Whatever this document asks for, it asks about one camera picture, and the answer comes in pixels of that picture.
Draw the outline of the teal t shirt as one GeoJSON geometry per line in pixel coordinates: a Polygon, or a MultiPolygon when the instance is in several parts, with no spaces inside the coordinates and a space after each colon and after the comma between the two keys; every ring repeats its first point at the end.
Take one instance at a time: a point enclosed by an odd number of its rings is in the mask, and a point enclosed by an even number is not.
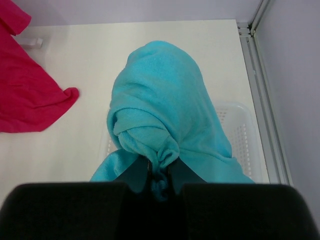
{"type": "Polygon", "coordinates": [[[93,182],[119,177],[140,156],[152,166],[150,188],[168,198],[167,167],[182,160],[209,183],[250,184],[232,155],[197,63],[165,41],[133,51],[117,76],[107,115],[116,146],[93,174],[93,182]]]}

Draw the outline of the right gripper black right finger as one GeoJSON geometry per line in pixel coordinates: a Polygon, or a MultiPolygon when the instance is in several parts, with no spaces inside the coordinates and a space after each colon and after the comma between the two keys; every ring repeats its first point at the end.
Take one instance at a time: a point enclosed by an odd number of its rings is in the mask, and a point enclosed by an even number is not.
{"type": "Polygon", "coordinates": [[[171,240],[317,240],[311,212],[283,184],[207,183],[181,160],[167,169],[171,240]]]}

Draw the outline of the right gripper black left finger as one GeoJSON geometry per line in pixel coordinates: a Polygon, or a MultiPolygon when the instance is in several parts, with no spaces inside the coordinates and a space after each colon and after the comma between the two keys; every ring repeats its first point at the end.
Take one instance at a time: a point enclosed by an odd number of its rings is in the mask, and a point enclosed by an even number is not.
{"type": "Polygon", "coordinates": [[[0,210],[3,240],[145,240],[151,163],[140,158],[111,182],[28,183],[0,210]]]}

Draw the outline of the red t shirt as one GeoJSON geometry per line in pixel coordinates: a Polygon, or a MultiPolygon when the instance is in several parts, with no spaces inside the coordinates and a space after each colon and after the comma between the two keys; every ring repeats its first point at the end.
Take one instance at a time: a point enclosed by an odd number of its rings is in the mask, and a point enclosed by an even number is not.
{"type": "Polygon", "coordinates": [[[11,0],[0,2],[0,131],[41,132],[77,101],[75,87],[61,89],[16,42],[31,16],[11,0]]]}

